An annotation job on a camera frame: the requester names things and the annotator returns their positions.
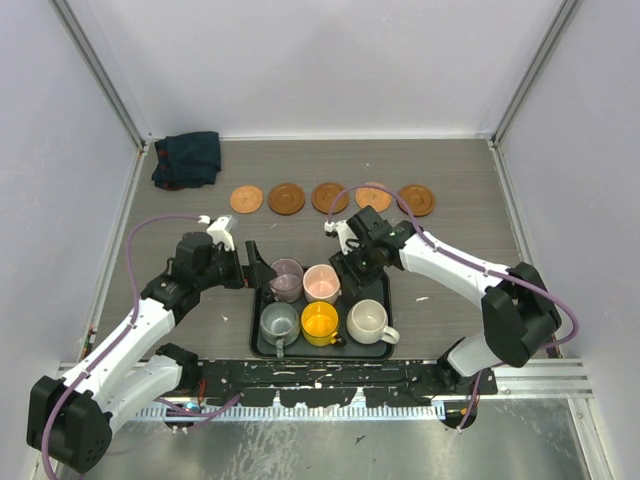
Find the pink ceramic mug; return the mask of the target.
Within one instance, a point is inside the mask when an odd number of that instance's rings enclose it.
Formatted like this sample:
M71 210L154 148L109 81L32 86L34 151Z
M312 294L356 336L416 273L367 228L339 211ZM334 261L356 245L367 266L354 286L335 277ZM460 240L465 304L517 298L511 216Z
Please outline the pink ceramic mug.
M303 290L308 302L322 301L334 305L341 294L341 283L332 266L318 264L305 271Z

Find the woven rattan coaster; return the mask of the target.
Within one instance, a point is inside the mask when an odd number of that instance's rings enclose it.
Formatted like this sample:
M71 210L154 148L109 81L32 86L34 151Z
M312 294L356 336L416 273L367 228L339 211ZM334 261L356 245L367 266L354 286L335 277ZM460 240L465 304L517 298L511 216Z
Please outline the woven rattan coaster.
M356 190L355 200L360 208L370 206L377 213L381 213L391 206L392 195L387 192L384 185L368 182L364 187Z

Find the dark wooden coaster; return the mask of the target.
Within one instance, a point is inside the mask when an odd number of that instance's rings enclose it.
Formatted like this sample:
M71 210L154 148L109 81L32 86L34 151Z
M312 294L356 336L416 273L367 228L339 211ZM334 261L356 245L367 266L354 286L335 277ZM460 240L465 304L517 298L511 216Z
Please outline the dark wooden coaster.
M294 183L274 186L268 195L268 206L276 214L289 216L298 213L305 205L304 190Z
M313 207L320 213L327 215L329 208L338 194L345 189L339 183L325 182L318 185L312 192L311 200ZM349 204L349 195L345 193L334 206L332 212L340 213L347 208Z
M435 209L435 195L424 185L406 185L398 191L398 195L410 207L415 217L425 217Z

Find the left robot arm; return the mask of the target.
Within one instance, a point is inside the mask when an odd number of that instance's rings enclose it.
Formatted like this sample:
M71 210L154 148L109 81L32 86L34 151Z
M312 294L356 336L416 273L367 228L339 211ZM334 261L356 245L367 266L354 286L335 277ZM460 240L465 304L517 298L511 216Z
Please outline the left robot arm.
M60 378L43 376L30 391L26 441L40 451L46 475L58 461L78 473L105 455L114 434L139 409L166 392L194 393L200 384L195 354L168 344L139 372L134 365L200 302L204 291L259 289L276 276L254 242L241 264L229 234L183 235L164 271L137 294L120 325L88 357Z

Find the light orange coaster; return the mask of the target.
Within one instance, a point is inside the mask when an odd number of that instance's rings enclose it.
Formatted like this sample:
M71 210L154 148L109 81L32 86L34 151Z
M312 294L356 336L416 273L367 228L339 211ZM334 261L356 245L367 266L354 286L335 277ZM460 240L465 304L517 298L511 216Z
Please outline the light orange coaster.
M259 187L243 185L231 193L230 206L237 213L250 214L261 207L263 199L264 195Z

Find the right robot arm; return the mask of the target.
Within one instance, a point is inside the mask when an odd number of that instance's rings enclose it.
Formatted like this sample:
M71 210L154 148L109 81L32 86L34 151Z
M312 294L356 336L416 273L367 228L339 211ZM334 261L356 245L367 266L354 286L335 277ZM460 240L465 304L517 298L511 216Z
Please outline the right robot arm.
M339 241L330 264L344 292L355 295L395 267L438 282L480 310L481 331L457 341L437 361L440 385L449 393L465 391L484 369L524 366L561 326L539 272L525 262L510 268L483 261L414 222L391 225L371 207L326 222L324 232Z

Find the purple mug black handle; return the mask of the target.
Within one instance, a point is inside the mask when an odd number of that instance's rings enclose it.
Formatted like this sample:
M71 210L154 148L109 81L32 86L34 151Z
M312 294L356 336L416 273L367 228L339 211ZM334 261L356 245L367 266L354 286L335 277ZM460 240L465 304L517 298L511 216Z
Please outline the purple mug black handle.
M273 262L271 268L276 272L276 278L269 283L274 300L296 302L303 293L303 267L294 259L283 258Z

